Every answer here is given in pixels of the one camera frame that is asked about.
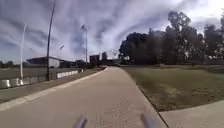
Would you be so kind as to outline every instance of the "tree canopy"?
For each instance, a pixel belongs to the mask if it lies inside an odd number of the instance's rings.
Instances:
[[[224,58],[224,15],[221,28],[207,24],[204,33],[190,26],[191,19],[183,12],[169,12],[168,21],[165,31],[150,28],[147,34],[130,33],[121,42],[119,58],[132,64],[203,63]]]

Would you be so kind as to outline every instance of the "pole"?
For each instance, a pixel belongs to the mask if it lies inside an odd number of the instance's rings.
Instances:
[[[26,25],[27,23],[24,24],[23,35],[21,40],[21,50],[20,50],[20,78],[21,79],[23,78],[23,42],[24,42],[24,37],[26,32]]]
[[[54,10],[55,10],[55,5],[56,5],[56,0],[54,0],[54,5],[52,9],[52,14],[51,14],[51,20],[50,20],[50,26],[49,26],[49,33],[48,33],[48,42],[47,42],[47,80],[50,80],[50,70],[49,70],[49,50],[50,50],[50,41],[51,41],[51,26],[52,26],[52,21],[54,17]]]
[[[88,44],[87,44],[87,43],[88,43],[88,42],[87,42],[87,38],[88,38],[88,37],[87,37],[87,28],[86,28],[85,30],[86,30],[86,66],[87,66],[87,63],[88,63],[88,62],[87,62],[87,58],[88,58]]]

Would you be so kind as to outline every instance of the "sky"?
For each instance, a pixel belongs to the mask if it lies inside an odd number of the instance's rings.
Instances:
[[[46,56],[54,0],[0,0],[0,60],[20,61],[24,24],[27,23],[23,60]],[[129,33],[164,30],[171,10],[182,11],[202,32],[206,24],[220,27],[223,0],[57,0],[53,17],[50,56],[85,59],[85,25],[88,55],[107,51],[113,58]]]

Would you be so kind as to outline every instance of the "curb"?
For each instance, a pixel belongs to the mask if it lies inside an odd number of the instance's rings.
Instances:
[[[58,85],[58,86],[53,87],[53,88],[49,88],[49,89],[46,89],[46,90],[43,90],[43,91],[40,91],[40,92],[36,92],[36,93],[30,94],[28,96],[24,96],[24,97],[15,99],[15,100],[11,100],[11,101],[2,103],[2,104],[0,104],[0,111],[5,111],[7,109],[10,109],[12,107],[24,104],[24,103],[32,101],[32,100],[35,100],[37,98],[40,98],[40,97],[45,96],[47,94],[50,94],[52,92],[56,92],[58,90],[62,90],[64,88],[72,86],[73,84],[76,84],[76,83],[79,83],[81,81],[87,80],[87,79],[89,79],[91,77],[97,76],[97,75],[103,73],[106,70],[107,70],[107,68],[105,68],[104,70],[102,70],[100,72],[94,73],[94,74],[89,75],[89,76],[82,77],[82,78],[74,80],[74,81],[70,81],[70,82],[62,84],[62,85]]]

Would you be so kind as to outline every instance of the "railing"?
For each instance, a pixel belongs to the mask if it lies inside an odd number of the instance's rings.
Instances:
[[[78,71],[50,73],[50,80],[59,79],[59,78],[74,75],[77,73],[78,73]],[[20,86],[26,86],[26,85],[45,82],[45,81],[47,81],[46,74],[40,74],[37,76],[25,76],[22,79],[21,78],[5,79],[5,80],[0,80],[0,90],[14,88],[14,87],[20,87]]]

